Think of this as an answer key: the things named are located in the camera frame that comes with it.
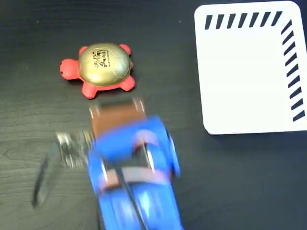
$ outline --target turtle leg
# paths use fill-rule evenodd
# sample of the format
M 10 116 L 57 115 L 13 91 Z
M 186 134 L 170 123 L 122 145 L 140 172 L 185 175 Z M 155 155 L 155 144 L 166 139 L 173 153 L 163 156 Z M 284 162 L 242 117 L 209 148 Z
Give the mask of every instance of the turtle leg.
M 124 90 L 124 91 L 130 91 L 133 89 L 133 87 L 135 86 L 135 80 L 134 78 L 129 75 L 121 84 L 120 87 Z
M 86 50 L 88 48 L 88 46 L 82 46 L 80 49 L 79 49 L 79 56 L 83 53 L 84 50 Z
M 97 87 L 84 82 L 82 86 L 82 93 L 83 95 L 88 99 L 93 99 L 96 96 L 97 93 Z
M 127 45 L 125 45 L 125 44 L 120 44 L 119 46 L 120 46 L 121 48 L 123 48 L 123 49 L 127 52 L 128 55 L 131 55 L 131 49 L 130 49 L 129 46 L 127 46 Z

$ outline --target turtle head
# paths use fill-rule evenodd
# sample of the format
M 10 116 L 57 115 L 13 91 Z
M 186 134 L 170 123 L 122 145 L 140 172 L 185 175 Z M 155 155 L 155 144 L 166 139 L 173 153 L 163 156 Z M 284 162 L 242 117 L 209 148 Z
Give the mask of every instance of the turtle head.
M 59 70 L 63 78 L 67 80 L 79 78 L 78 61 L 73 59 L 65 59 L 59 65 Z

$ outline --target wood grain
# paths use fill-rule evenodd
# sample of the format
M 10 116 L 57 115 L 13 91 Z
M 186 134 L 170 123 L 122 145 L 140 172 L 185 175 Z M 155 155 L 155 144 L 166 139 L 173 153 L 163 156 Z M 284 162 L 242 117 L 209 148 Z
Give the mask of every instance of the wood grain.
M 141 96 L 147 112 L 160 115 L 181 163 L 174 192 L 185 229 L 305 230 L 306 134 L 212 137 L 202 127 L 193 14 L 202 4 L 230 2 L 1 3 L 0 229 L 97 229 L 85 170 L 64 170 L 40 210 L 30 200 L 54 132 L 90 127 L 91 101 L 79 81 L 60 76 L 60 62 L 81 46 L 110 41 L 131 47 L 137 87 L 96 100 Z M 305 3 L 296 2 L 305 25 Z

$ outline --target toy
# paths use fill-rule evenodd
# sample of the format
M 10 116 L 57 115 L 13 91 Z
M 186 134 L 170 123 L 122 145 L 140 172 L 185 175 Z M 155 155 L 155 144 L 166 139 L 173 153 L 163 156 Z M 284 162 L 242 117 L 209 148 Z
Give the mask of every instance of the toy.
M 180 167 L 159 117 L 147 118 L 141 99 L 96 104 L 90 112 L 92 131 L 57 134 L 37 178 L 33 206 L 46 200 L 45 173 L 59 161 L 73 169 L 88 167 L 101 228 L 183 229 L 170 184 Z
M 108 170 L 104 161 L 114 165 L 140 155 L 146 165 L 128 163 L 121 168 L 135 199 L 133 205 L 118 172 Z M 141 223 L 143 229 L 183 229 L 170 183 L 171 175 L 180 175 L 180 167 L 173 141 L 158 116 L 99 137 L 89 154 L 88 169 L 107 230 L 142 229 Z
M 82 93 L 88 99 L 95 97 L 97 91 L 122 88 L 130 91 L 135 80 L 130 75 L 133 63 L 131 49 L 124 44 L 98 43 L 83 46 L 79 59 L 65 59 L 60 64 L 60 72 L 67 80 L 81 79 Z

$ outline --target black stripe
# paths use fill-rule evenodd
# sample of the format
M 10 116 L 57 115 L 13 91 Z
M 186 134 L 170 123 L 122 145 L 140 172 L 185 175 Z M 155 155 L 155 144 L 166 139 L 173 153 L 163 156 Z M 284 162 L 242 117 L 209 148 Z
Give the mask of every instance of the black stripe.
M 295 59 L 297 59 L 296 53 L 294 53 L 294 54 L 286 61 L 286 66 L 289 65 L 291 62 L 293 62 Z
M 238 28 L 242 28 L 243 23 L 245 22 L 245 19 L 246 19 L 246 16 L 247 16 L 247 15 L 248 15 L 247 13 L 242 13 L 242 14 L 241 14 L 241 18 L 240 18 L 240 21 L 239 21 L 239 26 L 238 26 Z
M 293 48 L 295 47 L 295 42 L 293 42 L 287 49 L 286 51 L 283 53 L 283 55 L 285 56 L 287 53 L 289 53 Z
M 223 22 L 223 18 L 224 18 L 224 15 L 223 14 L 219 14 L 219 16 L 217 17 L 216 29 L 221 28 L 221 25 L 222 25 L 222 22 Z
M 267 20 L 268 20 L 270 14 L 271 14 L 271 12 L 265 12 L 265 13 L 264 13 L 264 16 L 263 16 L 263 18 L 262 18 L 260 27 L 263 27 L 263 26 L 265 25 L 265 23 L 267 22 Z
M 302 88 L 298 87 L 297 90 L 295 90 L 291 95 L 290 95 L 290 99 L 294 98 L 295 96 L 299 95 L 302 92 Z
M 293 74 L 295 71 L 298 70 L 298 64 L 296 64 L 290 71 L 287 73 L 287 77 L 289 77 L 291 74 Z
M 289 39 L 290 39 L 291 37 L 293 37 L 293 36 L 294 36 L 294 33 L 293 33 L 293 31 L 291 31 L 290 34 L 284 39 L 283 45 L 284 45 L 287 41 L 289 41 Z
M 212 20 L 212 15 L 207 15 L 207 17 L 206 17 L 206 24 L 205 24 L 205 30 L 209 29 L 211 20 Z
M 282 15 L 282 13 L 283 13 L 282 11 L 277 11 L 277 12 L 276 12 L 275 17 L 274 17 L 273 22 L 272 22 L 272 26 L 275 26 L 275 25 L 276 25 L 278 19 L 279 19 L 280 16 Z
M 231 13 L 229 15 L 229 20 L 228 20 L 228 25 L 227 25 L 227 29 L 230 29 L 232 26 L 232 23 L 234 22 L 236 14 L 235 13 Z
M 283 34 L 284 32 L 286 32 L 286 30 L 287 30 L 291 25 L 292 25 L 292 21 L 290 20 L 290 21 L 288 22 L 288 24 L 283 28 L 282 34 Z
M 294 79 L 288 84 L 288 88 L 290 88 L 291 86 L 293 86 L 295 83 L 298 83 L 300 80 L 301 80 L 301 79 L 300 79 L 300 77 L 299 77 L 299 75 L 298 75 L 296 78 L 294 78 Z
M 305 111 L 303 110 L 302 112 L 300 112 L 298 115 L 296 115 L 295 117 L 293 117 L 293 121 L 297 121 L 298 119 L 302 118 L 305 116 Z
M 251 20 L 250 20 L 250 23 L 249 23 L 250 28 L 254 26 L 256 19 L 258 18 L 258 15 L 259 15 L 258 12 L 253 13 L 253 16 L 251 17 Z
M 303 98 L 299 99 L 297 103 L 295 103 L 294 105 L 291 106 L 291 110 L 295 110 L 297 107 L 300 107 L 301 105 L 303 105 Z

